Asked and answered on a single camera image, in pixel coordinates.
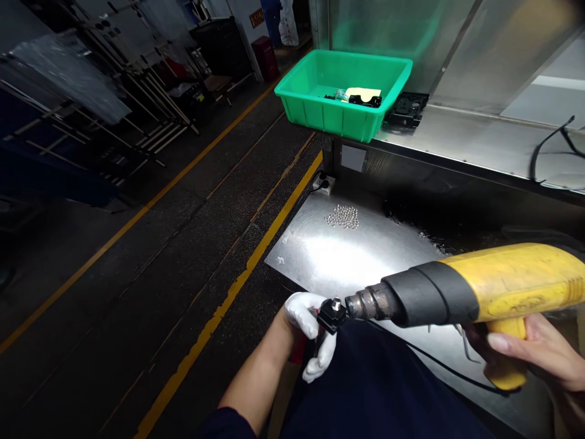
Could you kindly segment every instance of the green plastic bin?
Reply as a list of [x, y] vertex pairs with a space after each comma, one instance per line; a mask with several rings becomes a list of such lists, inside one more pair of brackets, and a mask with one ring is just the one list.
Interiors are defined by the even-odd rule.
[[[413, 62], [403, 58], [314, 50], [292, 68], [274, 93], [282, 99], [290, 122], [368, 143], [398, 98], [412, 67]], [[324, 97], [349, 87], [381, 90], [380, 108]]]

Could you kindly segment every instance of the pile of metal beads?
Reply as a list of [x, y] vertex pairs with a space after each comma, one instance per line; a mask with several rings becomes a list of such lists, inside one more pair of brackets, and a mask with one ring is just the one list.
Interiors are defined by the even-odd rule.
[[333, 213], [330, 213], [324, 218], [327, 220], [327, 224], [333, 227], [339, 226], [344, 229], [355, 230], [360, 225], [358, 210], [352, 206], [341, 206], [338, 204], [337, 207], [333, 209]]

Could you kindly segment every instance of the gray floor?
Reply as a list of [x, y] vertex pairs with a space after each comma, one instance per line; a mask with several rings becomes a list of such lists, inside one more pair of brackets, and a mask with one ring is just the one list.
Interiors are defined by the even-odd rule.
[[[140, 203], [150, 200], [266, 87], [246, 85], [200, 137], [186, 132], [161, 153], [166, 169], [149, 163], [125, 191]], [[270, 92], [0, 355], [3, 437], [136, 431], [325, 142], [321, 134], [313, 138], [250, 224], [312, 133], [282, 113]], [[10, 243], [3, 253], [18, 272], [0, 296], [0, 337], [12, 334], [140, 208], [111, 215], [56, 202]], [[258, 264], [152, 437], [190, 431], [213, 410], [295, 287]]]

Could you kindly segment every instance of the electrical outlet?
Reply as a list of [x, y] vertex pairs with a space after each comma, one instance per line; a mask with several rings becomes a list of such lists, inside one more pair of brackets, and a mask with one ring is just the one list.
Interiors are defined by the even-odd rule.
[[335, 178], [327, 176], [327, 178], [325, 180], [329, 181], [329, 186], [327, 188], [321, 188], [319, 190], [316, 190], [319, 186], [321, 186], [321, 183], [323, 183], [323, 180], [319, 177], [317, 177], [315, 179], [315, 181], [313, 182], [313, 189], [315, 190], [315, 192], [323, 192], [327, 195], [329, 195], [331, 193], [331, 189], [333, 188], [333, 185], [335, 184]]

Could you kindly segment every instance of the gloved hand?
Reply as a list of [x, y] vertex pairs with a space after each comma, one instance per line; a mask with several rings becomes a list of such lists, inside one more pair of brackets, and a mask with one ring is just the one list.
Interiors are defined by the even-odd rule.
[[[294, 293], [285, 302], [285, 315], [288, 321], [295, 327], [298, 327], [309, 340], [314, 340], [319, 333], [319, 324], [317, 319], [311, 314], [309, 309], [319, 309], [321, 304], [327, 300], [326, 297], [313, 293]], [[303, 380], [312, 383], [325, 373], [335, 352], [337, 334], [331, 335], [326, 332], [325, 338], [317, 358], [312, 358], [307, 363], [303, 371]]]

